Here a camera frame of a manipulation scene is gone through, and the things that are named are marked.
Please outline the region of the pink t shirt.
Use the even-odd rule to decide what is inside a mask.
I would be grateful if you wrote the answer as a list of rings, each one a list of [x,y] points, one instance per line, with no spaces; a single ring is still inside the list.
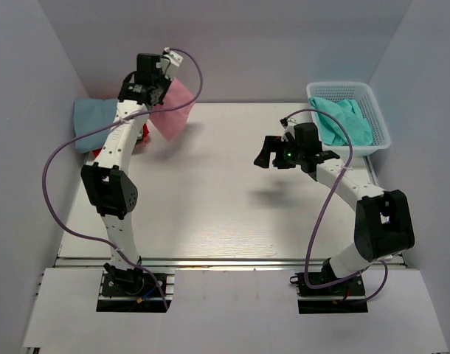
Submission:
[[[158,132],[171,141],[178,136],[187,124],[189,113],[193,108],[193,94],[178,79],[174,79],[163,99],[163,105],[158,105],[149,117],[149,121]]]

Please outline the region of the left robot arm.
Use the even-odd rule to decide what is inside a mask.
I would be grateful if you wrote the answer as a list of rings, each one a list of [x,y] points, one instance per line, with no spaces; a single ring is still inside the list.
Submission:
[[[100,153],[81,169],[91,205],[100,215],[111,247],[106,269],[131,271],[140,263],[131,220],[139,193],[128,177],[128,166],[147,111],[163,103],[181,65],[182,56],[169,49],[160,55],[139,54],[136,71],[123,80],[110,129]]]

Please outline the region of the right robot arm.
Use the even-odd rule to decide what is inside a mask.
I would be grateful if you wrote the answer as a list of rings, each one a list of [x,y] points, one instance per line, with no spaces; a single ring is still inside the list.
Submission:
[[[320,284],[304,279],[309,288],[338,285],[373,263],[415,245],[406,195],[366,182],[350,169],[350,161],[343,161],[331,150],[323,150],[315,124],[300,123],[284,136],[266,136],[254,164],[263,169],[300,167],[355,213],[353,242],[323,263]]]

